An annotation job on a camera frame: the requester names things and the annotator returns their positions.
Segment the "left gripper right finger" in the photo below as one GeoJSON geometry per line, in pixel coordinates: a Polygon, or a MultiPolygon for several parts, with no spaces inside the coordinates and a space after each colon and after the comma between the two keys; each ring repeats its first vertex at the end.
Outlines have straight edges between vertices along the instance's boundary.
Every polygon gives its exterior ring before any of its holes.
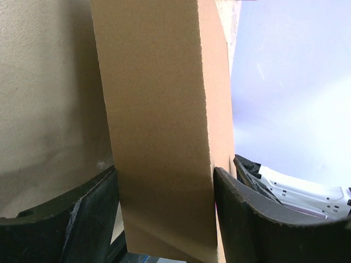
{"type": "Polygon", "coordinates": [[[216,167],[219,227],[227,262],[350,262],[350,218],[328,221],[266,198],[216,167]]]}

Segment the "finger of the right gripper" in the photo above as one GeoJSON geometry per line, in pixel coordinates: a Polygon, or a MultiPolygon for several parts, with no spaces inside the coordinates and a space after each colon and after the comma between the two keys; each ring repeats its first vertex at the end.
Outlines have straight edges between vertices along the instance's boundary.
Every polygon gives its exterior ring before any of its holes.
{"type": "Polygon", "coordinates": [[[244,157],[235,157],[237,179],[252,190],[262,194],[272,201],[282,204],[272,191],[261,182],[262,175],[259,173],[261,164],[252,162],[244,157]]]}

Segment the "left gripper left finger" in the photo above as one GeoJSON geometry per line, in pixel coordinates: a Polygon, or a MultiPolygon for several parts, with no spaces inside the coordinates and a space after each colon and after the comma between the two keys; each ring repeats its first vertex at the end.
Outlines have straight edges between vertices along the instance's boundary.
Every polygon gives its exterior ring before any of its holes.
{"type": "Polygon", "coordinates": [[[1,262],[106,262],[118,203],[111,166],[15,218],[1,218],[1,262]]]}

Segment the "cardboard paper box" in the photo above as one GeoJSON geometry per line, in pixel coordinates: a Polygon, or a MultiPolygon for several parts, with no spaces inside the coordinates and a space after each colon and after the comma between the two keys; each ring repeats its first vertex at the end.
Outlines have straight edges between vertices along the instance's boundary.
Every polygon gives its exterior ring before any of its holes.
{"type": "Polygon", "coordinates": [[[91,1],[127,248],[217,262],[213,170],[235,174],[215,1],[91,1]]]}

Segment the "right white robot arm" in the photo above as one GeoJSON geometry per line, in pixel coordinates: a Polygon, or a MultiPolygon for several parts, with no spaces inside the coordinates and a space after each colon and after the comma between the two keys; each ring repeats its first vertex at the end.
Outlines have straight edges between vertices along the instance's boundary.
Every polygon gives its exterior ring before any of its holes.
{"type": "Polygon", "coordinates": [[[329,220],[350,216],[350,187],[294,178],[240,155],[234,164],[241,183],[292,210],[329,220]]]}

